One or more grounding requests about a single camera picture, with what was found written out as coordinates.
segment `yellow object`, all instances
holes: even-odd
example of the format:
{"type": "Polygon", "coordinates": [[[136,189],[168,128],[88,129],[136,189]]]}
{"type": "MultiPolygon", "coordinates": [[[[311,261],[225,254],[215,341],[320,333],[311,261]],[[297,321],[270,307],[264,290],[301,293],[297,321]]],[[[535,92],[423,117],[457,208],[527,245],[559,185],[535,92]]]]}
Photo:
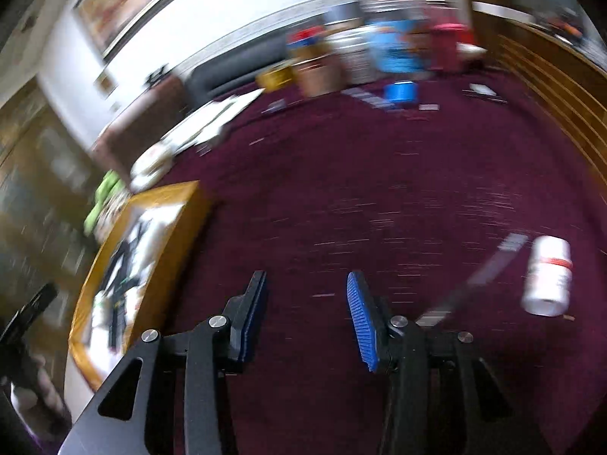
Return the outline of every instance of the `yellow object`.
{"type": "Polygon", "coordinates": [[[174,224],[167,230],[156,263],[143,290],[144,296],[133,327],[127,329],[124,334],[123,349],[126,350],[136,342],[145,330],[162,329],[166,309],[181,269],[212,206],[210,197],[198,187],[197,181],[164,186],[131,197],[105,243],[99,249],[89,275],[84,281],[74,311],[68,346],[78,369],[94,391],[101,386],[103,378],[91,363],[82,337],[90,328],[93,299],[110,257],[116,245],[124,237],[133,213],[175,204],[183,204],[183,206],[174,224]]]}
{"type": "Polygon", "coordinates": [[[274,92],[292,83],[293,78],[291,61],[285,60],[263,70],[255,77],[255,81],[260,87],[265,88],[265,92],[274,92]]]}

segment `papers on floor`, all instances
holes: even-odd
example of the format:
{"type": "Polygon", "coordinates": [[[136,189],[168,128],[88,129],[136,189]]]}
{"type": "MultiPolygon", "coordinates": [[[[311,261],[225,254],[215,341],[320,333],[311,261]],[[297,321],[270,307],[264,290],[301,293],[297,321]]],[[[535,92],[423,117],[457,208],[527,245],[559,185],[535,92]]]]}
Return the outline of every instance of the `papers on floor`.
{"type": "Polygon", "coordinates": [[[192,145],[219,137],[226,124],[257,99],[263,90],[257,89],[242,96],[231,96],[221,102],[208,102],[166,133],[161,141],[178,154],[192,145]]]}
{"type": "Polygon", "coordinates": [[[474,90],[477,94],[482,94],[484,96],[497,96],[494,90],[481,83],[471,83],[470,90],[474,90]]]}

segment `red band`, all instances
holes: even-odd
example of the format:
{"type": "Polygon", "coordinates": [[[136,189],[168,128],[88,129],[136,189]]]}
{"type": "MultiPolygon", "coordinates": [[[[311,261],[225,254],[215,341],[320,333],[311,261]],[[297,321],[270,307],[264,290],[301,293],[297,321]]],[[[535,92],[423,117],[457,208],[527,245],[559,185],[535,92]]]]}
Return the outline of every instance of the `red band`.
{"type": "Polygon", "coordinates": [[[569,270],[573,269],[573,264],[569,260],[563,260],[561,258],[540,258],[540,263],[549,263],[550,265],[558,265],[559,267],[565,267],[569,270]]]}

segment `metal bolt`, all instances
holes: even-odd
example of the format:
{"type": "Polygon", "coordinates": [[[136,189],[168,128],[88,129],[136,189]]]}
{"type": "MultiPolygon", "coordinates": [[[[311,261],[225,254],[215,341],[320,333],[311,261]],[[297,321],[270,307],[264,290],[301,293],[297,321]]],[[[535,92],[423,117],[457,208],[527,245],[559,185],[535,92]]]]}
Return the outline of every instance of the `metal bolt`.
{"type": "Polygon", "coordinates": [[[457,340],[459,340],[462,344],[469,344],[474,340],[474,337],[469,332],[460,332],[457,334],[457,340]]]}
{"type": "Polygon", "coordinates": [[[390,319],[390,323],[396,328],[404,328],[407,326],[409,321],[402,315],[395,315],[390,319]]]}
{"type": "Polygon", "coordinates": [[[159,336],[159,333],[157,330],[154,329],[150,329],[150,330],[146,330],[144,333],[142,333],[142,340],[144,342],[154,342],[154,340],[156,340],[159,336]]]}
{"type": "Polygon", "coordinates": [[[223,327],[227,322],[228,319],[222,315],[216,315],[214,317],[209,318],[209,325],[211,325],[211,328],[223,327]]]}

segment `floor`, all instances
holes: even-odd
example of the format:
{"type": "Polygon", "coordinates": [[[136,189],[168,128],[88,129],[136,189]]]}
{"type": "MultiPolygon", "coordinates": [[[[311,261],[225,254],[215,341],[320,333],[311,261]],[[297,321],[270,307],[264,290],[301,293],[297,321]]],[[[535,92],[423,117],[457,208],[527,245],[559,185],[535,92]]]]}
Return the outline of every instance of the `floor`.
{"type": "MultiPolygon", "coordinates": [[[[224,145],[188,150],[163,181],[199,179],[217,199],[166,333],[193,328],[254,270],[268,272],[256,358],[229,383],[243,455],[304,455],[311,443],[317,455],[373,453],[385,379],[360,361],[348,272],[360,268],[372,292],[414,319],[512,231],[569,241],[575,320],[521,309],[527,247],[444,327],[472,332],[557,454],[607,392],[607,220],[585,160],[510,77],[427,81],[420,97],[440,110],[267,94],[224,145]],[[472,81],[508,104],[464,98],[472,81]],[[262,114],[282,97],[291,106],[262,114]]],[[[175,443],[179,453],[183,440],[175,443]]]]}

